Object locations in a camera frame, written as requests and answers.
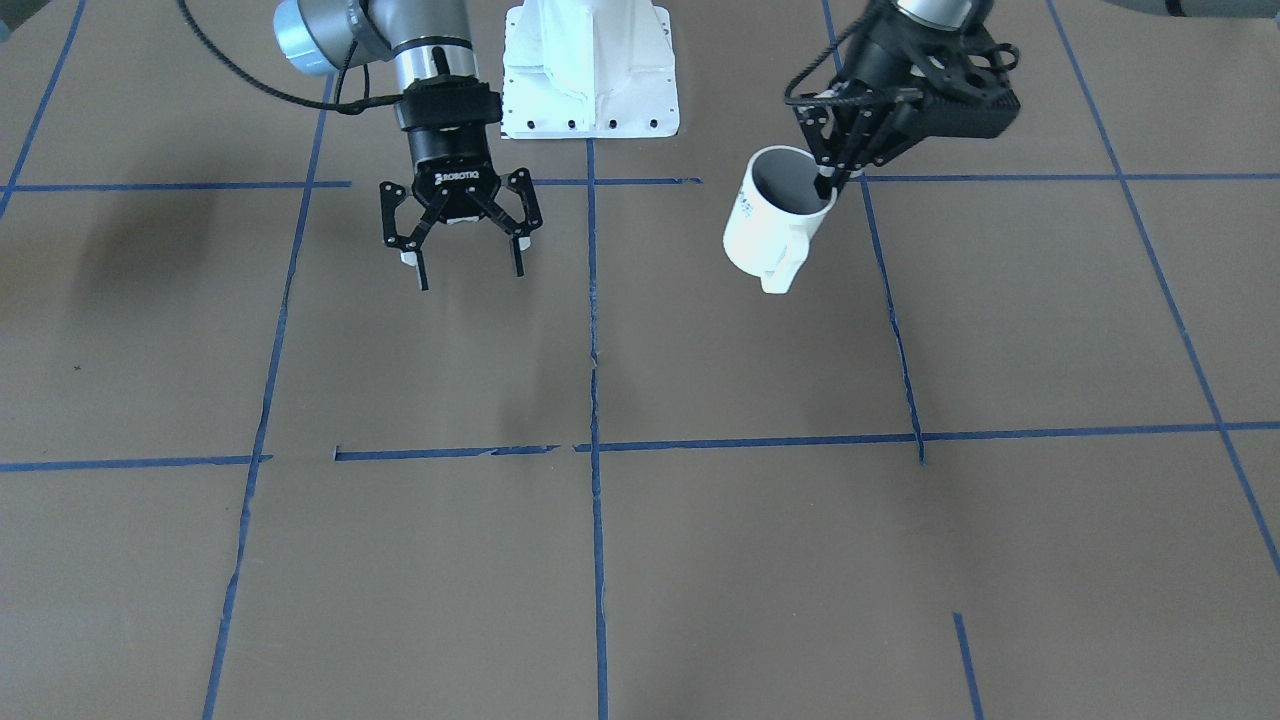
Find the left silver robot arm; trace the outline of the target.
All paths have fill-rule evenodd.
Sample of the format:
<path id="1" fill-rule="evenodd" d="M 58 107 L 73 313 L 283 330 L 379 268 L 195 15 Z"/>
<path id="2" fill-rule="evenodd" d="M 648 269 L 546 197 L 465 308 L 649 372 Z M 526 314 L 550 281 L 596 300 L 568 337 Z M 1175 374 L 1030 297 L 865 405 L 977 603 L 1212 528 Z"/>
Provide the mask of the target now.
<path id="1" fill-rule="evenodd" d="M 922 141 L 996 138 L 1021 109 L 1021 54 L 987 28 L 991 1 L 870 1 L 785 87 L 819 199 Z"/>

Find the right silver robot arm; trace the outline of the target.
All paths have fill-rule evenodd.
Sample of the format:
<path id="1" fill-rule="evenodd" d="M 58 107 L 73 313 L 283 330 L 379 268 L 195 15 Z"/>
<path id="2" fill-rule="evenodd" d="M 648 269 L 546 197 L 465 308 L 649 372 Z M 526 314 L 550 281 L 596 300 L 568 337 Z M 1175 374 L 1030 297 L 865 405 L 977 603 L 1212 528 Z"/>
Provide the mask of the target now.
<path id="1" fill-rule="evenodd" d="M 488 128 L 503 115 L 500 95 L 477 76 L 462 1 L 282 1 L 273 31 L 285 59 L 310 76 L 388 61 L 393 101 L 413 161 L 410 186 L 379 190 L 383 243 L 428 284 L 424 250 L 436 225 L 494 222 L 507 236 L 515 274 L 541 214 L 532 178 L 493 167 Z"/>

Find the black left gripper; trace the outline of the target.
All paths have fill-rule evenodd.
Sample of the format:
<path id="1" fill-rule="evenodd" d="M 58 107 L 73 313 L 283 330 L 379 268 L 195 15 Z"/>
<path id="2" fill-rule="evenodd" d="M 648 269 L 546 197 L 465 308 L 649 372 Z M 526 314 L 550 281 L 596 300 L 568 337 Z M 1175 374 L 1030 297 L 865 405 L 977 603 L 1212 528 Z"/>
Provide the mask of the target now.
<path id="1" fill-rule="evenodd" d="M 847 170 L 884 167 L 927 138 L 996 138 L 1021 109 L 1011 82 L 1020 49 L 980 23 L 934 29 L 918 20 L 855 20 L 795 83 L 836 53 L 844 59 L 829 83 L 795 95 L 820 201 L 849 182 Z"/>

